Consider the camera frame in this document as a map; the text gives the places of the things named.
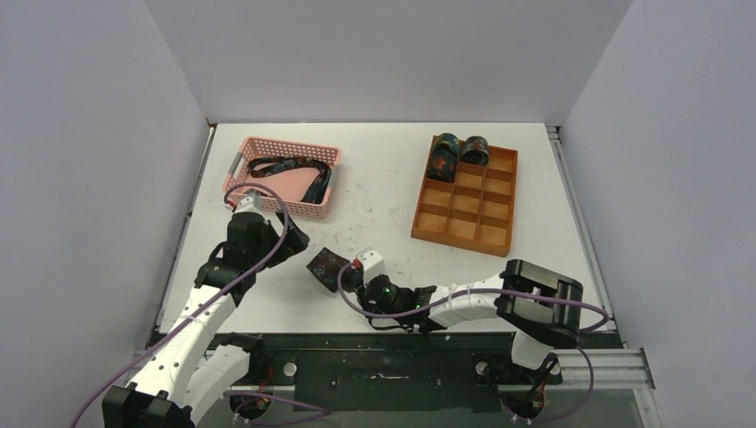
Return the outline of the brown floral tie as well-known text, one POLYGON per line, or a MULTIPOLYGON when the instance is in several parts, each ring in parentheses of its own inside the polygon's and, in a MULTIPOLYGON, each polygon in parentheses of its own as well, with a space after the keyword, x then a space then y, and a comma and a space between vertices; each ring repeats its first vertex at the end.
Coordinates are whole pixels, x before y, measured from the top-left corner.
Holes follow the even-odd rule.
POLYGON ((313 277, 330 292, 338 292, 338 274, 349 261, 327 247, 306 265, 313 277))

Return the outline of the wooden compartment tray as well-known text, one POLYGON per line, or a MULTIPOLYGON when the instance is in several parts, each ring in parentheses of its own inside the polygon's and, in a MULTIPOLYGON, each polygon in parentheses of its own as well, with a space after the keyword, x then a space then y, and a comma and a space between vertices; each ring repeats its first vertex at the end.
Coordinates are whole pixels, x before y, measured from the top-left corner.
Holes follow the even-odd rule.
POLYGON ((426 177, 429 155, 410 235, 430 243, 507 256, 514 232, 519 153, 489 144, 488 165, 477 166, 461 162, 459 152, 453 183, 426 177))

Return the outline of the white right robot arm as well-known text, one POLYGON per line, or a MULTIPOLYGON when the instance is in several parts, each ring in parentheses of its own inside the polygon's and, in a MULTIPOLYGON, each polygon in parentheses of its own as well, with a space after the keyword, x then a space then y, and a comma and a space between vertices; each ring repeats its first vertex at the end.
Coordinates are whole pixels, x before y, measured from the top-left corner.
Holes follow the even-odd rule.
POLYGON ((395 285, 382 260, 357 260, 337 275, 344 302, 369 320, 392 320, 408 331, 447 330, 462 323, 500 318, 515 327, 506 375, 527 382, 552 350, 572 349, 580 338, 583 287, 569 277, 524 260, 468 284, 408 289, 395 285))

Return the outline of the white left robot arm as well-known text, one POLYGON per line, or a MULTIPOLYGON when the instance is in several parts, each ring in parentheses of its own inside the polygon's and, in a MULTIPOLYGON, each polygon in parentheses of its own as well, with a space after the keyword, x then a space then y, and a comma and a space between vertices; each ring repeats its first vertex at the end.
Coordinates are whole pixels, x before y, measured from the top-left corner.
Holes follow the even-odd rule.
POLYGON ((194 427, 237 380, 252 384, 266 372, 252 345, 227 344, 207 363, 201 358, 218 329, 237 310, 256 274, 303 252, 309 238, 286 210, 277 232, 257 210, 235 212, 219 243, 199 268, 177 321, 126 386, 102 401, 107 427, 194 427))

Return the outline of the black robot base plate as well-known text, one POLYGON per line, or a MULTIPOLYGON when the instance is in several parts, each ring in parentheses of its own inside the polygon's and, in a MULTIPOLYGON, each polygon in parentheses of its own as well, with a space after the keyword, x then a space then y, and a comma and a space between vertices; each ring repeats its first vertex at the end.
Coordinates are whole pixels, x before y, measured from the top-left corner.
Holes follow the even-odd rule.
POLYGON ((220 333, 200 353, 223 345, 251 353, 234 387, 293 391, 300 402, 331 411, 497 413, 499 394, 533 399, 537 385, 556 389, 586 356, 616 350, 612 338, 591 339, 584 351, 555 349, 537 369, 514 364, 510 333, 220 333))

